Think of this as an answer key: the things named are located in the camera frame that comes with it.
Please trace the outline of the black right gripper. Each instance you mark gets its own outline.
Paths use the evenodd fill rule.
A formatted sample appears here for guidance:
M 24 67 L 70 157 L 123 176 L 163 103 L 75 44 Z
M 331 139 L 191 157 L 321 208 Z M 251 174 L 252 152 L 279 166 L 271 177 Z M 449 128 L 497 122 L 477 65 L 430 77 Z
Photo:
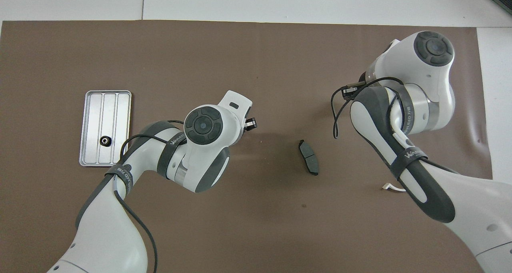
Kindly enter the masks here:
M 351 99 L 366 83 L 352 83 L 343 87 L 343 98 Z

